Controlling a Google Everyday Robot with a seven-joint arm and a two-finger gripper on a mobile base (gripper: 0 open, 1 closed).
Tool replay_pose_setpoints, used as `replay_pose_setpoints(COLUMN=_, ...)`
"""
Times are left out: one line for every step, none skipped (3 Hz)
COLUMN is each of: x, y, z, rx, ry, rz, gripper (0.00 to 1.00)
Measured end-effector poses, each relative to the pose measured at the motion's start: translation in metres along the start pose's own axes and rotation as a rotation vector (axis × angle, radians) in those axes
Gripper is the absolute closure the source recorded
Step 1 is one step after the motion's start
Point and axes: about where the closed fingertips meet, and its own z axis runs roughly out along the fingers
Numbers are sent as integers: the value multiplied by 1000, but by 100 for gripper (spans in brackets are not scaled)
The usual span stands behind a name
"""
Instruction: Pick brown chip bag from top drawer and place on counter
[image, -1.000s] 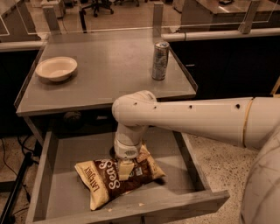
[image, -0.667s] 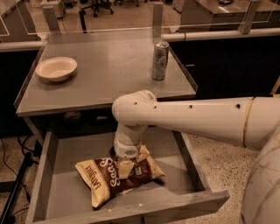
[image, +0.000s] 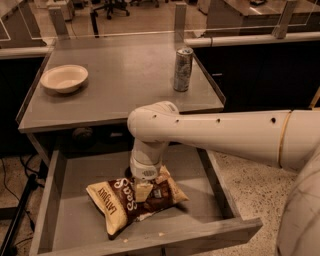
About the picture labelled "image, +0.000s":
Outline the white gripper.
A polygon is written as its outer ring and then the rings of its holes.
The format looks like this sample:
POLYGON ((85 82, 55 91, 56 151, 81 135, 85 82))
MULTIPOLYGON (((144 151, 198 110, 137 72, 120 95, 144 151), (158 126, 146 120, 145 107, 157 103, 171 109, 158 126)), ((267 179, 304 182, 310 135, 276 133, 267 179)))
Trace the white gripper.
MULTIPOLYGON (((153 180, 159 176, 161 164, 144 164, 138 162, 134 156, 130 157, 130 169, 132 175, 140 180, 153 180)), ((136 182, 134 185, 135 201, 137 203, 145 202, 153 189, 150 182, 136 182)))

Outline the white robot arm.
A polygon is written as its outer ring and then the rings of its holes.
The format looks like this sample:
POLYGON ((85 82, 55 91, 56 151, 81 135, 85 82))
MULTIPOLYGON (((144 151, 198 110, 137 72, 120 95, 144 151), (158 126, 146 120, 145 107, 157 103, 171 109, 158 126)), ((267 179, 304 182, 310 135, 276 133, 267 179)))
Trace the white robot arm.
POLYGON ((298 174, 277 235, 275 256, 320 256, 320 112, 276 110, 183 115, 168 101, 128 116, 134 177, 159 175, 170 142, 235 155, 298 174))

